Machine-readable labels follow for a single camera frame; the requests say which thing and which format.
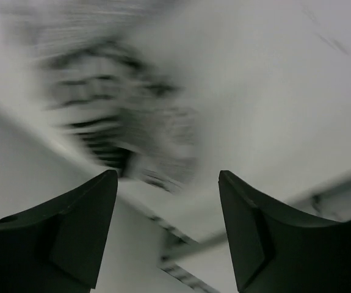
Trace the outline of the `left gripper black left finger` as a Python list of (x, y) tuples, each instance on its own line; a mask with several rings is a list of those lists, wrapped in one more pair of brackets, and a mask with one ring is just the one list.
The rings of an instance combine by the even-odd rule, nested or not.
[(90, 292), (96, 287), (118, 175), (81, 186), (0, 220), (0, 293)]

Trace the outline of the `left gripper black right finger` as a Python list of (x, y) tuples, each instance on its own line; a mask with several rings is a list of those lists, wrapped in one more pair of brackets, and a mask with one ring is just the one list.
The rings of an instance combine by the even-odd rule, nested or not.
[(351, 292), (351, 220), (307, 214), (219, 174), (239, 292)]

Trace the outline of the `newspaper print trousers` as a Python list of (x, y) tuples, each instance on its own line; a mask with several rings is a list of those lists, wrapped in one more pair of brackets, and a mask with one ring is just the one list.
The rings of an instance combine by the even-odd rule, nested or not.
[(113, 39), (35, 64), (53, 125), (97, 164), (172, 194), (195, 178), (194, 102), (135, 48)]

